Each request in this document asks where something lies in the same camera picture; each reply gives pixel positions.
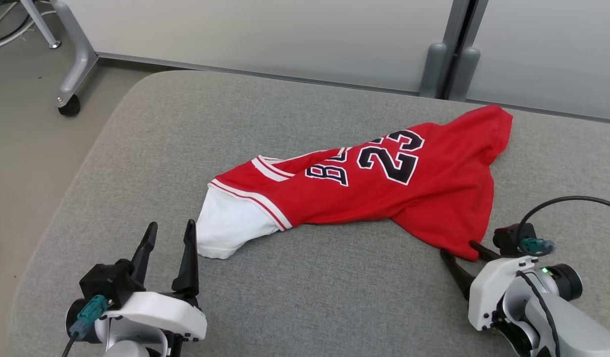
gray cushion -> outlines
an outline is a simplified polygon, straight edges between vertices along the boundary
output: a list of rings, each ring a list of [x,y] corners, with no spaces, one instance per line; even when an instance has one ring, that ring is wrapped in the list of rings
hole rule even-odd
[[[477,107],[234,74],[149,76],[119,104],[21,280],[9,327],[15,354],[59,356],[78,280],[96,263],[130,258],[151,221],[160,230],[146,287],[169,291],[185,223],[197,218],[216,174],[258,154],[361,144]],[[495,228],[545,199],[610,199],[610,124],[510,112],[509,147],[492,165],[487,246]],[[610,330],[610,208],[561,203],[532,222],[558,246],[541,263],[572,265],[584,281],[575,305]],[[438,251],[391,221],[300,226],[249,242],[228,260],[200,257],[199,269],[208,334],[186,344],[185,356],[513,354],[501,335],[468,323]],[[103,352],[78,343],[71,356]]]

white jersey trim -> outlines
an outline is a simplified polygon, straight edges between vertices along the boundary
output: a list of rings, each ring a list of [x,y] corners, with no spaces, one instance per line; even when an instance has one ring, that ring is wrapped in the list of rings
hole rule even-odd
[[[263,156],[259,156],[255,160],[259,160],[260,165],[263,165],[264,167],[266,167],[267,170],[271,170],[272,172],[274,172],[274,174],[276,174],[278,176],[285,177],[286,179],[290,179],[291,177],[295,176],[295,174],[291,174],[291,173],[289,173],[287,171],[282,171],[281,169],[277,169],[276,167],[274,167],[274,164],[284,163],[285,161],[289,161],[291,159],[276,161],[276,160],[267,160]]]
[[[234,187],[230,187],[216,178],[208,183],[208,187],[212,187],[221,192],[227,193],[230,196],[253,203],[259,207],[260,210],[262,210],[281,231],[292,228],[292,225],[289,223],[287,217],[282,214],[282,212],[275,204],[273,204],[273,202],[262,194],[235,189]]]
[[[267,158],[266,156],[259,156],[259,158],[262,158],[266,162],[269,162],[271,165],[273,165],[273,164],[278,164],[278,163],[284,163],[285,161],[289,161],[289,160],[300,159],[309,154],[313,154],[314,152],[323,152],[323,151],[327,151],[327,150],[316,150],[316,151],[312,151],[312,152],[307,152],[307,154],[302,154],[300,156],[295,156],[295,157],[289,158],[289,159]]]
[[[285,180],[289,180],[289,177],[286,176],[282,176],[280,174],[277,174],[274,170],[276,170],[276,168],[272,167],[269,164],[265,164],[263,165],[263,163],[261,163],[261,158],[255,158],[252,160],[252,165],[254,165],[254,167],[257,168],[257,170],[259,170],[259,172],[261,172],[262,174],[264,174],[264,176],[266,176],[269,179],[272,179],[274,181],[285,181]]]

clothing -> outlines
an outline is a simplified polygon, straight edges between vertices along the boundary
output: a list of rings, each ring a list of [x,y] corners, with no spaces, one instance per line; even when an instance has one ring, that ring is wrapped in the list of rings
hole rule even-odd
[[[468,242],[481,241],[488,228],[489,165],[510,130],[511,115],[487,106],[355,147],[287,160],[259,156],[209,183],[199,254],[227,258],[250,239],[300,224],[391,218],[432,246],[476,260]]]

white wall panel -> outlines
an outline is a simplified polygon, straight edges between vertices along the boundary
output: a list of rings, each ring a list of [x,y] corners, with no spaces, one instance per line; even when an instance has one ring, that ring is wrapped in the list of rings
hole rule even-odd
[[[452,0],[64,0],[94,50],[417,91]]]
[[[610,0],[490,0],[467,99],[610,119]]]

teal connector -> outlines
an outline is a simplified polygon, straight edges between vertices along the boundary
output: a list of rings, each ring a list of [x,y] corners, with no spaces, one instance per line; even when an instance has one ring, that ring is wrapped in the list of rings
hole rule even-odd
[[[542,253],[547,249],[550,249],[550,253],[553,253],[556,250],[554,242],[544,239],[525,238],[523,239],[523,246],[527,249],[525,253]]]
[[[78,321],[69,328],[69,334],[73,335],[78,332],[76,340],[80,341],[85,338],[89,329],[94,325],[97,319],[99,319],[106,310],[109,309],[109,303],[107,299],[102,295],[96,295],[78,314]]]

